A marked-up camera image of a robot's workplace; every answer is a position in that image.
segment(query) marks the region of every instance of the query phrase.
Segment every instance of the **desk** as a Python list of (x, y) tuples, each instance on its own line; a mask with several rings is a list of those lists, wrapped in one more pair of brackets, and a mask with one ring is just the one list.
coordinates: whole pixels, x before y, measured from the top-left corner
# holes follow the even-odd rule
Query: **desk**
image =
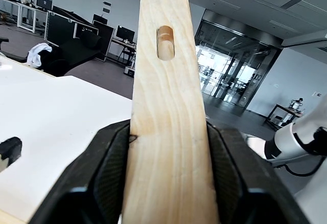
[[(11, 4), (11, 12), (10, 12), (11, 16), (13, 16), (13, 6), (18, 6), (17, 27), (28, 30), (28, 31), (35, 34), (35, 30), (36, 30), (36, 12), (41, 12), (41, 13), (44, 13), (44, 14), (46, 14), (46, 12), (41, 11), (41, 10), (36, 9), (36, 8), (33, 8), (33, 7), (29, 7), (27, 5), (24, 5), (24, 4), (21, 4), (21, 3), (18, 3), (18, 2), (12, 2), (12, 1), (9, 1), (9, 0), (2, 0), (2, 1)], [(33, 25), (32, 25), (32, 28), (27, 28), (22, 23), (22, 10), (23, 10), (23, 8), (26, 8), (28, 10), (33, 11)]]
[(268, 117), (265, 120), (268, 124), (270, 124), (276, 130), (280, 129), (281, 126), (276, 125), (275, 123), (273, 123), (271, 121), (271, 116), (273, 115), (273, 113), (276, 111), (277, 108), (282, 109), (285, 112), (287, 112), (288, 114), (291, 114), (292, 115), (291, 119), (289, 120), (290, 122), (293, 122), (295, 118), (301, 118), (302, 117), (302, 114), (299, 114), (299, 113), (297, 113), (296, 111), (294, 111), (292, 109), (285, 108), (285, 107), (283, 107), (283, 106), (281, 106), (279, 104), (276, 104), (276, 106), (274, 107), (274, 109), (270, 112), (270, 114), (268, 115)]
[(75, 77), (0, 62), (12, 66), (7, 77), (0, 71), (0, 141), (22, 140), (21, 157), (0, 173), (0, 223), (26, 223), (96, 132), (130, 119), (132, 101)]
[[(39, 9), (33, 8), (33, 7), (29, 7), (27, 5), (21, 4), (21, 3), (17, 3), (18, 4), (18, 16), (17, 16), (17, 27), (25, 29), (27, 31), (32, 32), (33, 34), (35, 34), (35, 30), (36, 30), (36, 12), (41, 12), (46, 14), (46, 12), (41, 11)], [(27, 28), (25, 26), (23, 26), (22, 24), (22, 10), (23, 8), (26, 8), (27, 10), (31, 10), (33, 11), (33, 25), (32, 28)]]
[(9, 1), (9, 0), (0, 0), (0, 1), (4, 1), (5, 3), (11, 4), (11, 12), (10, 12), (11, 17), (13, 16), (13, 7), (18, 6), (18, 8), (19, 8), (19, 5), (18, 5), (17, 2), (12, 2), (12, 1)]
[[(134, 52), (134, 55), (135, 55), (135, 53), (136, 53), (136, 45), (133, 45), (133, 44), (130, 44), (130, 43), (125, 43), (125, 42), (123, 42), (123, 41), (121, 41), (121, 40), (119, 40), (119, 39), (115, 39), (115, 38), (112, 38), (111, 43), (116, 43), (116, 44), (121, 45), (122, 47), (124, 47), (123, 51), (125, 50), (125, 48), (127, 48), (127, 49), (129, 49), (131, 52)], [(130, 63), (130, 61), (131, 61), (131, 59), (132, 59), (132, 57), (133, 57), (134, 55), (132, 55), (132, 56), (128, 56), (127, 64)]]

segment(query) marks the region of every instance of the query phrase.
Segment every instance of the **ceiling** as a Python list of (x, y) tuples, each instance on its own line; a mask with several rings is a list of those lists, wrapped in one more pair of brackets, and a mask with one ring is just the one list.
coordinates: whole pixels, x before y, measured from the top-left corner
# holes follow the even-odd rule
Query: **ceiling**
[(282, 39), (327, 29), (327, 0), (302, 0), (283, 9), (290, 0), (190, 0)]
[(300, 52), (308, 57), (316, 59), (322, 63), (327, 64), (327, 41), (318, 43), (302, 44), (291, 47), (291, 49)]

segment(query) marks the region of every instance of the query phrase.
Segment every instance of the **computer monitor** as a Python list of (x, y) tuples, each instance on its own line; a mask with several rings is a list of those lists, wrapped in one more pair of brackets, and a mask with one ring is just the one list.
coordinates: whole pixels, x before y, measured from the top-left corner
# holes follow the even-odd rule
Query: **computer monitor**
[(116, 36), (118, 38), (123, 39), (123, 40), (127, 40), (130, 43), (133, 43), (134, 34), (135, 34), (134, 31), (126, 29), (126, 28), (124, 28), (122, 26), (118, 26)]
[(100, 23), (102, 23), (104, 25), (107, 25), (107, 23), (108, 23), (108, 20), (106, 18), (104, 18), (102, 16), (95, 15), (95, 14), (93, 14), (93, 21), (100, 22)]
[(52, 10), (52, 0), (36, 0), (36, 5), (45, 10)]

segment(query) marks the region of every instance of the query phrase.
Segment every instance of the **ceiling light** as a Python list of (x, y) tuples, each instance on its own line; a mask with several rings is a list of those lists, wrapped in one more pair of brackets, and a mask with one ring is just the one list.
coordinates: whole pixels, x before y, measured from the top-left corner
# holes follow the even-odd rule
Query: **ceiling light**
[(234, 41), (234, 40), (236, 40), (237, 39), (237, 37), (232, 37), (229, 41), (227, 41), (225, 44), (229, 44), (229, 43), (231, 43), (232, 41)]
[(243, 42), (240, 42), (240, 43), (238, 43), (238, 44), (235, 44), (235, 45), (233, 45), (233, 47), (235, 47), (235, 46), (238, 46), (239, 44), (242, 44)]

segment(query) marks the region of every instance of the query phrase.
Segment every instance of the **cable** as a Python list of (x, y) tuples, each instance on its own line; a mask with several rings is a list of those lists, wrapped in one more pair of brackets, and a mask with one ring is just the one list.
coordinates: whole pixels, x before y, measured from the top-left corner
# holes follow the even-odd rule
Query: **cable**
[(318, 169), (321, 167), (321, 165), (322, 165), (322, 163), (324, 162), (325, 159), (326, 159), (326, 156), (321, 156), (321, 159), (320, 159), (319, 163), (317, 164), (317, 166), (311, 172), (306, 173), (306, 174), (300, 174), (300, 173), (296, 173), (296, 172), (292, 171), (287, 164), (280, 165), (280, 166), (278, 166), (278, 168), (284, 166), (288, 173), (290, 173), (290, 174), (292, 174), (292, 175), (294, 175), (296, 177), (309, 177), (309, 176), (312, 176), (313, 174), (315, 174), (318, 171)]

